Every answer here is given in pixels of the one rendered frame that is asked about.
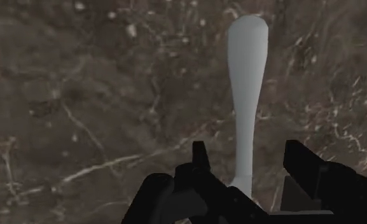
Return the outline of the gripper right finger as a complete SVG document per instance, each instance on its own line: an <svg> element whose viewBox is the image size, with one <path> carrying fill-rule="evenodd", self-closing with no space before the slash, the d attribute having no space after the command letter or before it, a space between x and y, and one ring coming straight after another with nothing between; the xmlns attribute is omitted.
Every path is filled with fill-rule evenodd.
<svg viewBox="0 0 367 224"><path fill-rule="evenodd" d="M297 140L285 145L280 210L334 214L367 221L367 176L338 162L325 161Z"/></svg>

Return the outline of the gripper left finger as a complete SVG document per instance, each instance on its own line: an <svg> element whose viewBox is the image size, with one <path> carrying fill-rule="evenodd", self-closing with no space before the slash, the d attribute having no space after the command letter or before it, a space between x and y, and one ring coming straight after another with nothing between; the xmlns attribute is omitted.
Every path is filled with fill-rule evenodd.
<svg viewBox="0 0 367 224"><path fill-rule="evenodd" d="M121 224L175 224L186 218L191 224L229 224L195 190L195 168L211 169L202 141L193 142L192 161L177 166L175 176L153 173L144 179Z"/></svg>

